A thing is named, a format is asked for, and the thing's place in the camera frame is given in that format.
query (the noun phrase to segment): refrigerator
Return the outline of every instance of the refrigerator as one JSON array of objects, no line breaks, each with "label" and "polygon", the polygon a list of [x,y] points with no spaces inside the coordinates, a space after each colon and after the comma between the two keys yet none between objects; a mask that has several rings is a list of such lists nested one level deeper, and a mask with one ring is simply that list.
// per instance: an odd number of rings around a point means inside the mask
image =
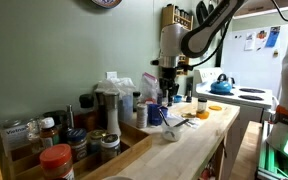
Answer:
[{"label": "refrigerator", "polygon": [[282,61],[288,52],[288,24],[227,33],[221,68],[235,85],[271,89],[279,98]]}]

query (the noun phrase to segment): red lid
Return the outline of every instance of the red lid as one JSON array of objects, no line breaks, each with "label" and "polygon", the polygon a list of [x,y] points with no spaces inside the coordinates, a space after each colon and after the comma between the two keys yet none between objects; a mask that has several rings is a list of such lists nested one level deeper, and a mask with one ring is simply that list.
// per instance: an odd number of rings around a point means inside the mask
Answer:
[{"label": "red lid", "polygon": [[57,168],[71,159],[71,147],[67,144],[58,144],[45,149],[40,154],[40,162],[43,168]]}]

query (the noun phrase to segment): cable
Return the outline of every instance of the cable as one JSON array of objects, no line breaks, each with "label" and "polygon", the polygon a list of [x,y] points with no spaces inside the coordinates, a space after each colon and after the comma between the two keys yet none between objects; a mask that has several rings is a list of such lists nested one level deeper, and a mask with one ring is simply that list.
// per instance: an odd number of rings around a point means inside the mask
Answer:
[{"label": "cable", "polygon": [[205,60],[203,60],[202,62],[198,63],[198,64],[195,64],[195,65],[184,65],[184,70],[190,70],[192,71],[194,69],[194,67],[196,66],[199,66],[199,65],[202,65],[204,63],[206,63],[208,60],[210,60],[214,55],[215,53],[219,50],[219,48],[221,47],[221,45],[223,44],[224,42],[224,38],[226,36],[226,33],[227,33],[227,30],[228,30],[228,27],[230,25],[230,22],[231,22],[232,19],[229,19],[225,25],[225,29],[224,29],[224,33],[223,33],[223,36],[222,36],[222,39],[221,41],[219,42],[219,44],[217,45],[217,47],[215,48],[215,50],[212,52],[212,54],[210,56],[208,56]]},{"label": "cable", "polygon": [[282,18],[284,21],[288,22],[288,19],[286,19],[286,18],[283,16],[283,14],[281,13],[280,8],[278,7],[278,5],[277,5],[277,3],[275,2],[275,0],[271,0],[271,1],[272,1],[272,3],[274,4],[277,12],[280,14],[281,18]]}]

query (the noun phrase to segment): kitchen counter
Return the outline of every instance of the kitchen counter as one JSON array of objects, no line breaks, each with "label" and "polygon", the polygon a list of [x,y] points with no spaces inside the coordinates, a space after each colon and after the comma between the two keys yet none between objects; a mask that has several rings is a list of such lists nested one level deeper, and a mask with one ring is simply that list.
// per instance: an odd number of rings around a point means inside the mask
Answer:
[{"label": "kitchen counter", "polygon": [[[223,141],[240,109],[239,106],[207,102],[207,107],[212,105],[221,106],[222,110],[207,108],[210,112],[208,119],[199,120],[197,128],[184,125],[182,138],[178,142],[163,139],[160,126],[142,129],[152,135],[152,147],[117,176],[136,180],[197,179]],[[196,108],[197,99],[193,98],[192,103],[174,103],[168,112],[172,115],[195,114]],[[136,116],[129,124],[135,126],[135,119]]]}]

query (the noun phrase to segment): blue kettle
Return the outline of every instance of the blue kettle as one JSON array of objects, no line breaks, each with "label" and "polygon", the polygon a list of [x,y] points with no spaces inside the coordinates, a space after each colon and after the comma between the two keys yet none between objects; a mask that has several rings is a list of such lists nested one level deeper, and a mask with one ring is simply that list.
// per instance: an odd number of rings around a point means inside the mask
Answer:
[{"label": "blue kettle", "polygon": [[211,93],[228,95],[231,93],[232,85],[227,81],[225,74],[220,74],[216,82],[211,84]]}]

